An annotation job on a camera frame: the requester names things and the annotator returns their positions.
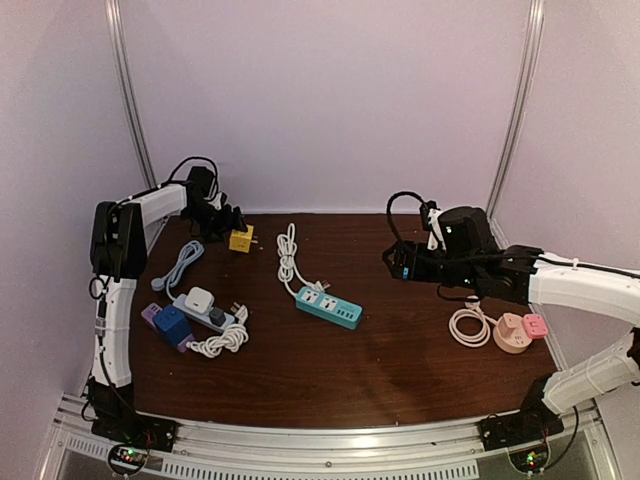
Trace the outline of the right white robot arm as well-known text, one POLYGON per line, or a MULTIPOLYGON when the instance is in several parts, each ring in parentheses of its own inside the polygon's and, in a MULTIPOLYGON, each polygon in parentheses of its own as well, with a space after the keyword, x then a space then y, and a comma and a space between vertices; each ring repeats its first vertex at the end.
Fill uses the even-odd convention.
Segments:
POLYGON ((423 242, 400 240, 382 254, 396 279, 464 288, 472 295, 520 305, 555 305, 624 321, 620 340, 579 364, 538 381, 525 410, 513 419, 519 440, 535 440, 578 404, 639 381, 639 275, 585 264, 539 248, 511 246, 499 253, 452 257, 423 242))

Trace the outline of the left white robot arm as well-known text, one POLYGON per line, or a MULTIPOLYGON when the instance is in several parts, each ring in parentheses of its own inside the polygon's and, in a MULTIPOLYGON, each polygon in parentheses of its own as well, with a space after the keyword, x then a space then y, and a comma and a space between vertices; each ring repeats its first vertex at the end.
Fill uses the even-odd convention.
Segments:
POLYGON ((131 305, 147 264, 150 227, 179 216, 199 225, 204 242, 244 230, 241 209, 224 202, 219 208, 203 197, 193 181, 171 181, 119 201, 96 206, 90 246, 93 278, 90 294, 97 302, 94 365, 96 382, 120 389, 132 383, 129 366, 131 305))

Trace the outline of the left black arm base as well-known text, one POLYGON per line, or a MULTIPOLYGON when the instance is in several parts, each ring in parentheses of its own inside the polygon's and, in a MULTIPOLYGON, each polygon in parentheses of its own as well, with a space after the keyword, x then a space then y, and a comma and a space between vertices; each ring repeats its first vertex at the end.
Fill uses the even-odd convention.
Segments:
POLYGON ((88 402, 94 411, 91 433, 140 449, 171 452, 177 423, 140 414, 134 410, 133 401, 133 384, 113 389, 90 378, 88 402))

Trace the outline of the pink cube adapter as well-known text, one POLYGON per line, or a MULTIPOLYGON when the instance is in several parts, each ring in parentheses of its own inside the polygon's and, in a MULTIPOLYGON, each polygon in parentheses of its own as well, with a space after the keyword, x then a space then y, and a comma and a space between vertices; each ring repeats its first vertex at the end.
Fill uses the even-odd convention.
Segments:
POLYGON ((532 340, 543 339, 549 333, 546 321, 539 314, 524 315, 522 325, 526 335, 532 340))

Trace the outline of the teal power strip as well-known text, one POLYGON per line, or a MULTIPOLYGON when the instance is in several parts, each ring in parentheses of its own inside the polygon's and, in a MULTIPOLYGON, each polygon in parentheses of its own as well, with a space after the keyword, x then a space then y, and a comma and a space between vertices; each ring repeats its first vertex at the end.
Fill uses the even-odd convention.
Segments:
POLYGON ((349 330, 355 330, 362 317, 362 307, 324 292, 303 287, 295 297, 296 308, 312 316, 349 330))

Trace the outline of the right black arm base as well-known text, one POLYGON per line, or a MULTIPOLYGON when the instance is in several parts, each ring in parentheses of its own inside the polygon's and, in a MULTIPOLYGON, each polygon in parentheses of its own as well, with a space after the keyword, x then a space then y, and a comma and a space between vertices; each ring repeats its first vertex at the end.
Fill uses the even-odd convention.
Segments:
POLYGON ((533 382, 518 411, 501 415, 490 414, 478 422, 485 451, 543 440, 564 431, 564 424, 559 415, 543 403, 544 387, 550 377, 548 374, 533 382))

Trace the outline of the yellow cube adapter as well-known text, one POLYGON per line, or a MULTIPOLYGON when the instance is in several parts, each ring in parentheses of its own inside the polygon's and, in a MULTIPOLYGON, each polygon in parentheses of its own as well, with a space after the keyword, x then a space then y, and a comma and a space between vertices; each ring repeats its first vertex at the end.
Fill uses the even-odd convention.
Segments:
POLYGON ((247 225, 245 230, 232 230, 229 236, 229 249, 240 253, 249 253, 251 246, 258 243, 254 235, 254 226, 247 225))

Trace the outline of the pink round socket base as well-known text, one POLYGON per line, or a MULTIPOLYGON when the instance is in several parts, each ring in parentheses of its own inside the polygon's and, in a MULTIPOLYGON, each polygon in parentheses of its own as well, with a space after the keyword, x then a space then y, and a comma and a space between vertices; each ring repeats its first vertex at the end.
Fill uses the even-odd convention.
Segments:
POLYGON ((497 321, 492 337, 497 346, 506 353, 523 353, 532 343, 523 326, 523 317, 505 313, 497 321))

